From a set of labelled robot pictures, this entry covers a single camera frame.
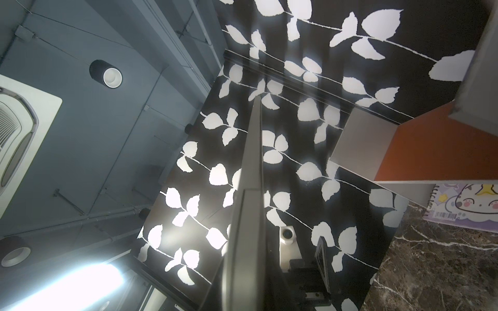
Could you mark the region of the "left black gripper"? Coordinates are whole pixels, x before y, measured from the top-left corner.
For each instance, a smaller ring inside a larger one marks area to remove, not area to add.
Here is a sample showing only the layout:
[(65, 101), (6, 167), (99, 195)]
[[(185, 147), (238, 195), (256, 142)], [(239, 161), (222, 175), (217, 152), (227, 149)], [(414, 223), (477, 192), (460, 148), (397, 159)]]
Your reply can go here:
[(320, 237), (315, 260), (310, 265), (306, 265), (303, 259), (289, 260), (287, 280), (297, 310), (314, 310), (331, 304), (326, 246), (325, 238)]

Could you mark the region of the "silver laptop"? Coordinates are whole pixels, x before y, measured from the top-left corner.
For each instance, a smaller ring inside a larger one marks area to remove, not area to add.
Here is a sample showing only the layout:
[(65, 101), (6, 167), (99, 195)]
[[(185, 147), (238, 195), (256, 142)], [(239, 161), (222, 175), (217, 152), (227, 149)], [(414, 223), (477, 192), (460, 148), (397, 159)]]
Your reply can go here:
[(224, 258), (223, 310), (264, 309), (266, 227), (262, 147), (262, 101), (258, 95), (250, 116), (239, 193)]

